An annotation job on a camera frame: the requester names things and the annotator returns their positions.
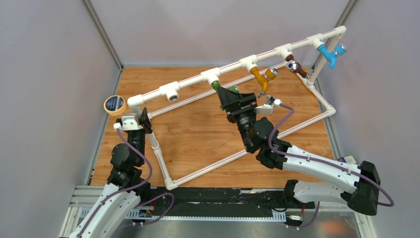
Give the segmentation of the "green water faucet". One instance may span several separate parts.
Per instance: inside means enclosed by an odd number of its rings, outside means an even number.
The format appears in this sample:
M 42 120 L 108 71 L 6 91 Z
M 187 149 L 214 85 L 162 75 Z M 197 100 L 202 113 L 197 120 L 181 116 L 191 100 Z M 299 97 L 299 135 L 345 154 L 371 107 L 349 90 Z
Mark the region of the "green water faucet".
M 234 102 L 240 98 L 236 85 L 225 88 L 222 87 L 218 81 L 216 81 L 212 84 L 212 87 L 218 95 L 220 100 L 220 108 L 222 111 L 224 111 L 224 105 Z

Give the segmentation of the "white PVC pipe frame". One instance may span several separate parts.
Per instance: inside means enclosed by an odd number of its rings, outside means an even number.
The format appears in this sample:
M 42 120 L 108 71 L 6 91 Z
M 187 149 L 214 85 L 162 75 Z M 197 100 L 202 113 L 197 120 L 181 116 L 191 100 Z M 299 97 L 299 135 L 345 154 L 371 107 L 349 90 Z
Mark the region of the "white PVC pipe frame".
M 314 82 L 325 64 L 328 64 L 330 68 L 335 67 L 337 58 L 346 52 L 346 47 L 339 44 L 346 30 L 345 26 L 338 26 L 328 32 L 315 34 L 267 52 L 247 56 L 222 67 L 203 71 L 193 77 L 170 82 L 153 91 L 130 97 L 127 100 L 127 106 L 132 112 L 139 115 L 141 113 L 140 107 L 145 102 L 158 97 L 166 97 L 171 105 L 150 113 L 149 117 L 154 118 L 216 94 L 220 100 L 221 108 L 227 113 L 228 119 L 238 125 L 242 138 L 246 139 L 253 118 L 257 115 L 270 115 L 275 108 L 280 106 L 281 100 L 268 95 L 267 91 L 270 81 L 278 75 L 278 70 L 286 68 L 301 80 L 318 102 L 324 106 L 325 110 L 313 118 L 280 132 L 277 137 L 283 138 L 335 114 L 335 108 L 315 88 Z M 293 55 L 295 49 L 306 46 L 313 47 L 322 55 L 319 65 L 315 67 L 312 73 L 304 71 Z M 237 84 L 252 79 L 255 79 L 261 86 L 259 96 L 266 96 L 266 102 L 261 106 L 257 105 L 257 95 L 240 93 L 237 88 Z M 211 90 L 183 101 L 179 100 L 181 89 L 201 82 L 207 82 L 211 86 Z

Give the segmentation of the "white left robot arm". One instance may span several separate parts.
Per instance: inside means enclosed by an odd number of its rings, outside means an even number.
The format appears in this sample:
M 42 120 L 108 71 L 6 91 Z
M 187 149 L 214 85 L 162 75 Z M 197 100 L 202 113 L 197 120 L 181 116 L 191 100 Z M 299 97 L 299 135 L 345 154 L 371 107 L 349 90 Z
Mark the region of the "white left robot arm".
M 112 149 L 107 183 L 71 238 L 109 238 L 136 205 L 151 200 L 150 178 L 141 178 L 140 169 L 144 164 L 151 166 L 145 157 L 146 137 L 153 131 L 147 109 L 117 119 L 116 131 L 122 143 Z

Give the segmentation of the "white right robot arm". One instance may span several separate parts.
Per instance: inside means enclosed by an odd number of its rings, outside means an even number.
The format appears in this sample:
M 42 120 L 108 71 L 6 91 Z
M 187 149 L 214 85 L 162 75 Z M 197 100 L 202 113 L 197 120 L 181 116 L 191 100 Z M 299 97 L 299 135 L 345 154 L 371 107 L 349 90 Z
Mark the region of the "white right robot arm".
M 254 93 L 214 86 L 227 120 L 238 127 L 246 152 L 269 169 L 297 171 L 323 180 L 315 185 L 288 180 L 282 194 L 288 207 L 312 201 L 336 202 L 369 216 L 377 214 L 380 177 L 374 163 L 349 164 L 318 156 L 277 137 L 267 117 L 257 119 Z

